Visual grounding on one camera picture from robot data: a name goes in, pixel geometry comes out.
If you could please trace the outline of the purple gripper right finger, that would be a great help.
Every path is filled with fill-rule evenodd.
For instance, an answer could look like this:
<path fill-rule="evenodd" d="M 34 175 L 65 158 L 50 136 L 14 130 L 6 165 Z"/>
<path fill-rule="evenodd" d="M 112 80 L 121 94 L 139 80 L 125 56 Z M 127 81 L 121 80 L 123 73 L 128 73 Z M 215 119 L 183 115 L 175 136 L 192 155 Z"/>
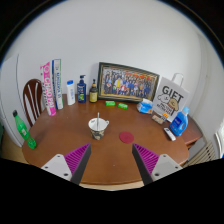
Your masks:
<path fill-rule="evenodd" d="M 132 154 L 144 185 L 150 184 L 182 169 L 169 155 L 158 155 L 136 143 L 132 145 Z"/>

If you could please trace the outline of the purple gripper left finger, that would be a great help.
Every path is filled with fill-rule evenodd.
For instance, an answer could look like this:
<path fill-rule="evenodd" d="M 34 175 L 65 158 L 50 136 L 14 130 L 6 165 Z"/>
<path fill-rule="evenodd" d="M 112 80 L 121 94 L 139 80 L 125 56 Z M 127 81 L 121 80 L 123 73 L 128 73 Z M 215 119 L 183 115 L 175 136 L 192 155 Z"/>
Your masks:
<path fill-rule="evenodd" d="M 56 154 L 42 169 L 79 185 L 91 155 L 91 144 L 83 145 L 66 155 Z"/>

